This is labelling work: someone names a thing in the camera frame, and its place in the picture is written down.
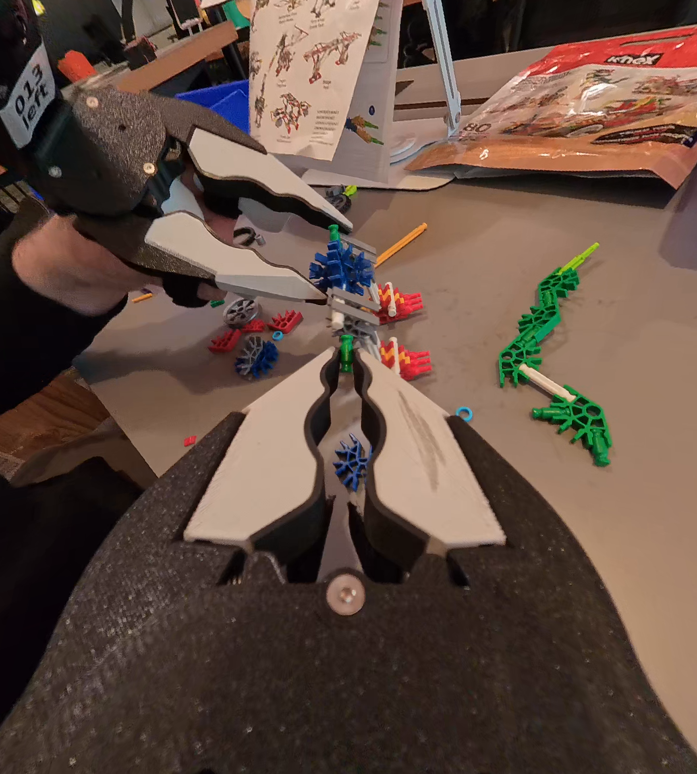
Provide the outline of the orange toy package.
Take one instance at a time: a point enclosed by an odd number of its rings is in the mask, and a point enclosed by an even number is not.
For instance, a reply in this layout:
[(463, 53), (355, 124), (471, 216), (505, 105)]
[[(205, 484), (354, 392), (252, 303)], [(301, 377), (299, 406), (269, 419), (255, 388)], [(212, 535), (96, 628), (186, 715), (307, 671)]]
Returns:
[(697, 25), (561, 44), (421, 150), (408, 171), (654, 177), (697, 165)]

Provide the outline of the person's left forearm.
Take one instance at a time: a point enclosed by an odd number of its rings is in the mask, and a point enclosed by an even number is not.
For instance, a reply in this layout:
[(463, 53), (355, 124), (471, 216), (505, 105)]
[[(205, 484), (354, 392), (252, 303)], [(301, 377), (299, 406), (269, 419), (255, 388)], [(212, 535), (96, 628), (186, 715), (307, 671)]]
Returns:
[(0, 415), (64, 372), (128, 299), (106, 314), (84, 316), (21, 282), (12, 266), (15, 244), (50, 216), (27, 198), (0, 235)]

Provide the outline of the blue bin with marker tag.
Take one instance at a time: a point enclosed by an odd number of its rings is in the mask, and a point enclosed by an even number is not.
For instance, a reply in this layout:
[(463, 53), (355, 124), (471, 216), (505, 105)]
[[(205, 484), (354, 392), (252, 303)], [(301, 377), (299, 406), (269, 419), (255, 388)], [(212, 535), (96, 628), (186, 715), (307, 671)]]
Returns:
[(201, 105), (249, 134), (249, 81), (241, 80), (178, 93), (176, 99)]

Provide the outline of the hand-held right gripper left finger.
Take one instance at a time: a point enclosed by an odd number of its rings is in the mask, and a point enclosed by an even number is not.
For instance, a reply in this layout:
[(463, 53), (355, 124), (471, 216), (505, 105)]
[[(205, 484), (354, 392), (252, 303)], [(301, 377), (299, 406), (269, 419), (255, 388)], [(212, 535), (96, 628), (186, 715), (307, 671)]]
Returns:
[(247, 552), (305, 552), (322, 534), (334, 347), (249, 404), (183, 537)]

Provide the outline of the multicoloured construction toy model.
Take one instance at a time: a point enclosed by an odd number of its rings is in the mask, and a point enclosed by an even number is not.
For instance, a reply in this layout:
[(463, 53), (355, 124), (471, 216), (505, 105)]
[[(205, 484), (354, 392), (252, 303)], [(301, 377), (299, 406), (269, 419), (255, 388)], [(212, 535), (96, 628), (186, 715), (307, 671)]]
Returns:
[(376, 358), (407, 382), (432, 372), (429, 352), (414, 352), (395, 336), (380, 338), (382, 326), (396, 324), (423, 310), (419, 293), (402, 293), (392, 283), (375, 281), (375, 254), (370, 257), (341, 236), (339, 244), (327, 244), (309, 266), (311, 282), (328, 297), (333, 336), (354, 336), (355, 351)]

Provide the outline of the long yellow rod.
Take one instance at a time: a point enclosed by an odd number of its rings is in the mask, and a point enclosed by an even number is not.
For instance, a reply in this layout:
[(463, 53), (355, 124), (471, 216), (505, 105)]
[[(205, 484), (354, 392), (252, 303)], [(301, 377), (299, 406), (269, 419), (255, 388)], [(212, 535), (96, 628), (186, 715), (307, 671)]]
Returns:
[(401, 237), (401, 239), (399, 239), (392, 246), (388, 247), (385, 251), (381, 252), (377, 256), (375, 261), (375, 268), (376, 269), (379, 268), (388, 259), (392, 258), (394, 255), (396, 255), (406, 246), (410, 245), (413, 241), (415, 241), (422, 234), (424, 234), (427, 229), (428, 229), (428, 224), (424, 222), (421, 225), (417, 226), (416, 228), (412, 229), (412, 231), (410, 231), (407, 235)]

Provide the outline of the person's dark pants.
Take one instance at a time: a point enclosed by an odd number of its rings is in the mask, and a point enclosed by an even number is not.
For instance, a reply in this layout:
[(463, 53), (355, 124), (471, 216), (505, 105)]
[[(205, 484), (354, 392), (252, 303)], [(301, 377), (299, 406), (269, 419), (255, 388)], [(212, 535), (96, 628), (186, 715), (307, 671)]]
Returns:
[(0, 475), (0, 724), (92, 556), (142, 491), (102, 458), (20, 487)]

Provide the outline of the person's left hand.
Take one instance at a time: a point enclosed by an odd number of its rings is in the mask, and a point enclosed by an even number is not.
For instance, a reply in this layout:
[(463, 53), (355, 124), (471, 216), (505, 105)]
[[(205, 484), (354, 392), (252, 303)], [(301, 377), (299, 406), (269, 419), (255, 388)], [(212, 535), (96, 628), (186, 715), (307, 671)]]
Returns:
[(81, 315), (100, 316), (131, 292), (162, 284), (80, 235), (73, 223), (73, 216), (51, 215), (15, 244), (12, 266), (24, 285)]

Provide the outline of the wooden office desk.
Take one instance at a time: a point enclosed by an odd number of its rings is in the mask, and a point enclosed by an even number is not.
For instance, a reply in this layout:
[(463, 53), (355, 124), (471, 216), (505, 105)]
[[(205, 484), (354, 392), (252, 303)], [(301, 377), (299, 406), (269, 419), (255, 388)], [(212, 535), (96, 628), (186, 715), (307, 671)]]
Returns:
[(156, 60), (122, 73), (113, 84), (122, 92), (151, 91), (194, 66), (221, 60), (224, 49), (237, 40), (235, 25), (225, 21), (159, 50)]

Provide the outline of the blue snowflake connector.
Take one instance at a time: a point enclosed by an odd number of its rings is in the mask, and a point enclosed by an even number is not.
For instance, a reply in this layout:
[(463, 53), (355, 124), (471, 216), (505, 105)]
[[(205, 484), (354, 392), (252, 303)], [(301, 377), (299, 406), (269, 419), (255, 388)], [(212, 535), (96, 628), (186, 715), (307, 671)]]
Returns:
[(358, 493), (365, 485), (369, 463), (373, 456), (373, 447), (365, 448), (361, 440), (353, 433), (349, 441), (341, 440), (340, 448), (335, 450), (334, 472), (340, 483), (351, 493)]

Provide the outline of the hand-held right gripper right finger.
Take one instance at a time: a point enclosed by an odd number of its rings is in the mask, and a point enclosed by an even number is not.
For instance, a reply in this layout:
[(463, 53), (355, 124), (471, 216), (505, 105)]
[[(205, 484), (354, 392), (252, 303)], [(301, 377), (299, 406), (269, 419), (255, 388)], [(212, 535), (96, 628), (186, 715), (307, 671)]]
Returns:
[(364, 529), (382, 555), (446, 555), (506, 542), (451, 429), (455, 418), (373, 356), (353, 366), (372, 448)]

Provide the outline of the toy instruction sheet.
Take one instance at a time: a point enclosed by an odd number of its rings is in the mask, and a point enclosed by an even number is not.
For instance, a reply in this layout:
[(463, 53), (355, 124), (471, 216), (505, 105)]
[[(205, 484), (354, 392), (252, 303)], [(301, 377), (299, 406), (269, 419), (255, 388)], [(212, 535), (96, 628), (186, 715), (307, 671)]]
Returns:
[(378, 1), (255, 1), (249, 133), (267, 152), (334, 157)]

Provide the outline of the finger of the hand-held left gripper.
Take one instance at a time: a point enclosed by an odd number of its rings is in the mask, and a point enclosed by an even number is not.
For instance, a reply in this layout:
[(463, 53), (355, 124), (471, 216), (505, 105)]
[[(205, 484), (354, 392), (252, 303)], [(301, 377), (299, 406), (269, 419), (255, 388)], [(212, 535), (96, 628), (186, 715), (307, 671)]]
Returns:
[(261, 225), (264, 212), (344, 234), (353, 223), (275, 156), (254, 150), (205, 129), (194, 128), (189, 155), (201, 183), (213, 195), (237, 200), (240, 210)]
[(328, 303), (327, 295), (293, 268), (267, 262), (253, 248), (221, 241), (204, 221), (186, 211), (154, 220), (144, 242), (195, 268), (207, 270), (219, 289), (245, 298)]

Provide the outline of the white instruction booklet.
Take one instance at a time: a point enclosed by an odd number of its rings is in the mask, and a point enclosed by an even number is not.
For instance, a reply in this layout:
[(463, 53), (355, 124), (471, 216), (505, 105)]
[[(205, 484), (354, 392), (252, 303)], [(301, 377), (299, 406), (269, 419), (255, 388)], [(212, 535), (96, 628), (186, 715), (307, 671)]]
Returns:
[(309, 162), (304, 174), (309, 184), (388, 182), (401, 15), (402, 1), (379, 2), (334, 157)]

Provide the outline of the grey wheel hub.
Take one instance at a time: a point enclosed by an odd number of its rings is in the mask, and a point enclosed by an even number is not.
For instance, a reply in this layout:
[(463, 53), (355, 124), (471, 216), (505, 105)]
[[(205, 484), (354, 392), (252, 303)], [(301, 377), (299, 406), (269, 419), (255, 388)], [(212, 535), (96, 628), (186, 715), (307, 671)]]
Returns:
[(259, 316), (259, 303), (254, 298), (240, 297), (223, 306), (222, 322), (230, 330), (240, 331)]

